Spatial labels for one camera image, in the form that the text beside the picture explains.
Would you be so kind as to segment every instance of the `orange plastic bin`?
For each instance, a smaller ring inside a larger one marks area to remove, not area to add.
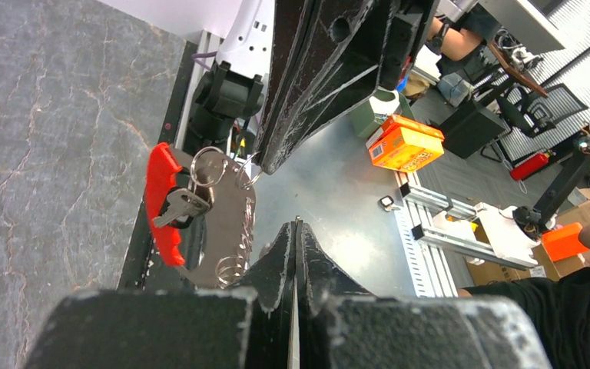
[[[578,239],[582,230],[580,223],[572,223],[542,235],[542,243],[552,261],[570,258],[589,251]]]

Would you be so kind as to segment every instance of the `wristwatch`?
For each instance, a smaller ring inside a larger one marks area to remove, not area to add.
[[[449,23],[442,23],[442,27],[439,29],[433,38],[426,43],[426,46],[435,54],[442,54],[442,43],[444,42],[444,36],[449,30]]]

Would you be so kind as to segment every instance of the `chair backrest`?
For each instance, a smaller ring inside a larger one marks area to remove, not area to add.
[[[528,102],[522,106],[535,125],[557,125],[560,121],[589,109],[565,84],[554,85],[546,89],[547,98],[529,96]]]

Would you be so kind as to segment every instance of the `silver key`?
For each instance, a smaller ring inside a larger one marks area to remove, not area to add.
[[[153,218],[153,224],[157,228],[162,228],[181,217],[199,217],[211,209],[208,202],[186,188],[178,188],[171,192],[166,196],[166,201],[166,211]]]

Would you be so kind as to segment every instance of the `screw hole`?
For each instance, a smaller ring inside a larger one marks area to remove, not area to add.
[[[336,43],[345,41],[350,33],[350,23],[345,18],[338,18],[331,24],[331,39]]]

